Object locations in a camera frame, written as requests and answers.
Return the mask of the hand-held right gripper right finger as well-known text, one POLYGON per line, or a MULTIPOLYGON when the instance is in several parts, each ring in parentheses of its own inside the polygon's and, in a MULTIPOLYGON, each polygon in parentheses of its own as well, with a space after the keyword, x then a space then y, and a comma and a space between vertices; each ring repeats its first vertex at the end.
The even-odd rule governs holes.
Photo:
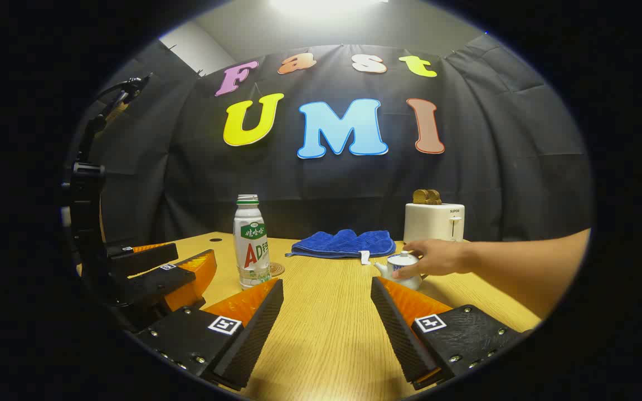
POLYGON ((528 336, 474 305, 450 308, 384 277, 373 277, 371 300, 415 390, 466 375, 528 336))

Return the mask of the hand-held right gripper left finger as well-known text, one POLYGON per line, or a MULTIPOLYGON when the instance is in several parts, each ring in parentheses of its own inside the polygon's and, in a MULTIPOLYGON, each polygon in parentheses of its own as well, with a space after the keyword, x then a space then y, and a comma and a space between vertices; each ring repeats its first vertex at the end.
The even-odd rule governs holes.
POLYGON ((283 281, 272 278, 204 308, 178 308, 132 339, 185 375, 242 390, 283 302, 283 281))

